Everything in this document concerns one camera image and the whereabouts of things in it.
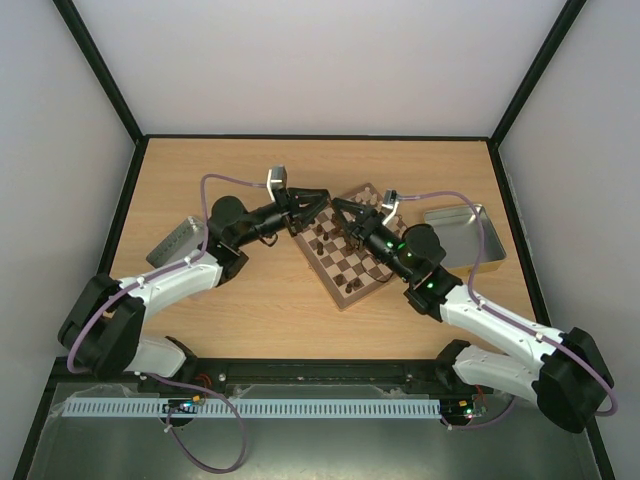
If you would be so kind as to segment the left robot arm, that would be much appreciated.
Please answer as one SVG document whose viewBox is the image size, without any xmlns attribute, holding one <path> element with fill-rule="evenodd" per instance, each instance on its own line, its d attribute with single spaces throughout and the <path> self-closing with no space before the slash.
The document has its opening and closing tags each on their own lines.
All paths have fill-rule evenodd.
<svg viewBox="0 0 640 480">
<path fill-rule="evenodd" d="M 248 261 L 244 245 L 267 243 L 282 230 L 297 235 L 327 207 L 325 189 L 283 188 L 270 204 L 246 209 L 235 196 L 212 206 L 200 247 L 180 260 L 136 277 L 97 274 L 86 284 L 58 333 L 67 368 L 109 380 L 124 372 L 175 376 L 188 353 L 168 337 L 146 337 L 143 325 L 181 300 L 232 280 Z"/>
</svg>

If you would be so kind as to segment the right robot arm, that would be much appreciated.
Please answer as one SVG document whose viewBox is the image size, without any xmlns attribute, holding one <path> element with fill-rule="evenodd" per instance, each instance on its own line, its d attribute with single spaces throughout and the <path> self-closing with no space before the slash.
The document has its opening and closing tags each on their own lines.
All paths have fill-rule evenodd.
<svg viewBox="0 0 640 480">
<path fill-rule="evenodd" d="M 347 239 L 406 283 L 404 295 L 417 313 L 498 348 L 493 354 L 460 344 L 455 357 L 436 367 L 443 389 L 455 392 L 478 384 L 504 391 L 536 405 L 571 433 L 582 432 L 596 416 L 616 413 L 614 380 L 589 333 L 529 321 L 478 295 L 442 266 L 445 250 L 428 224 L 397 235 L 387 226 L 391 217 L 372 206 L 340 198 L 331 205 Z"/>
</svg>

